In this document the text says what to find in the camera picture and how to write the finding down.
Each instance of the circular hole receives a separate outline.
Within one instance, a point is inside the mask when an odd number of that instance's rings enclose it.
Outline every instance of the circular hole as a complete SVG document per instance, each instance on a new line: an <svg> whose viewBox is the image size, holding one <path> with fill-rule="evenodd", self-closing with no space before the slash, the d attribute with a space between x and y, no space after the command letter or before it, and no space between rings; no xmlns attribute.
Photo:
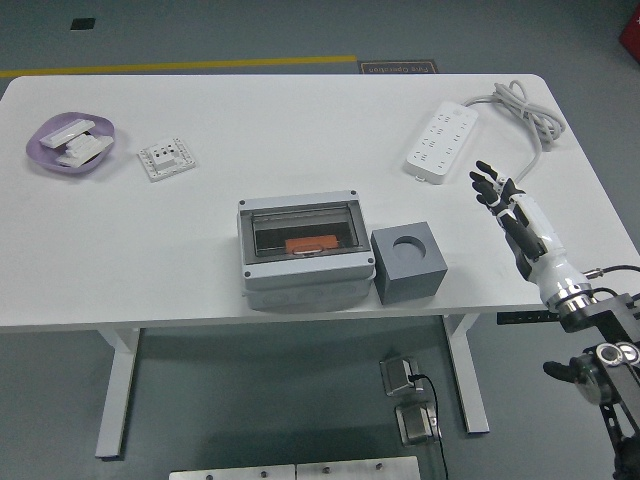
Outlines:
<svg viewBox="0 0 640 480"><path fill-rule="evenodd" d="M400 237L393 242L393 253L405 262L419 262L427 255L424 244L415 237Z"/></svg>

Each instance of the black cable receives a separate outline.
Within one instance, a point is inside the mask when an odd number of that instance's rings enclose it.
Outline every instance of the black cable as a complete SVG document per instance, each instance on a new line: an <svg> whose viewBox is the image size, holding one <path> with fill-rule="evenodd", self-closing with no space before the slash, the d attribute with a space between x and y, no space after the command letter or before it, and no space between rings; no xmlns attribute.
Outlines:
<svg viewBox="0 0 640 480"><path fill-rule="evenodd" d="M636 267L635 265L614 265L603 268L602 273L615 272L616 270L633 270L634 272L640 272L640 267Z"/></svg>
<svg viewBox="0 0 640 480"><path fill-rule="evenodd" d="M410 382L415 382L416 380L425 379L431 385L431 390L433 390L433 403L435 403L436 407L436 420L438 421L438 437L440 437L440 455L442 456L442 465L444 466L444 476L447 480L449 480L449 468L447 468L447 460L444 458L444 447L442 446L442 437L440 436L440 414L438 413L438 394L436 393L436 387L433 386L433 382L429 377L427 377L423 373L416 373L415 375L409 375L407 379Z"/></svg>
<svg viewBox="0 0 640 480"><path fill-rule="evenodd" d="M591 290L591 293L598 293L598 292L607 292L612 297L618 296L615 290L611 290L610 288L607 288L607 287L598 287Z"/></svg>

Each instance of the red object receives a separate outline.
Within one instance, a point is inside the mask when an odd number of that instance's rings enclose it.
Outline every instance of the red object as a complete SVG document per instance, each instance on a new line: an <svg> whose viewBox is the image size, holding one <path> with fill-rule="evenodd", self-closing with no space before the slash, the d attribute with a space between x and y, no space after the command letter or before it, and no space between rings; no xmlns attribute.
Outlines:
<svg viewBox="0 0 640 480"><path fill-rule="evenodd" d="M620 35L620 43L640 62L640 5Z"/></svg>

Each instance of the power strip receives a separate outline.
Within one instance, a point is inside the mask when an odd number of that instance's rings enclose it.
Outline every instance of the power strip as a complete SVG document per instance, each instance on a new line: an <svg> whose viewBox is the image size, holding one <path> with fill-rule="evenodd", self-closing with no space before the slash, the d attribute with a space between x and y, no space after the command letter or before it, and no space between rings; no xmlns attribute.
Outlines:
<svg viewBox="0 0 640 480"><path fill-rule="evenodd" d="M416 180L444 182L477 119L475 110L443 102L407 155L405 170Z"/></svg>

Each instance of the gray cube with hole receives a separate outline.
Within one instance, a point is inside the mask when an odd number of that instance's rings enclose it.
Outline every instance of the gray cube with hole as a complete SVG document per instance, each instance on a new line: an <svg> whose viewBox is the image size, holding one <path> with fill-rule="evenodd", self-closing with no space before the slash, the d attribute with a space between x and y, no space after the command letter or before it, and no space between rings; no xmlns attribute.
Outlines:
<svg viewBox="0 0 640 480"><path fill-rule="evenodd" d="M435 295L447 273L427 222L374 230L374 279L383 305Z"/></svg>

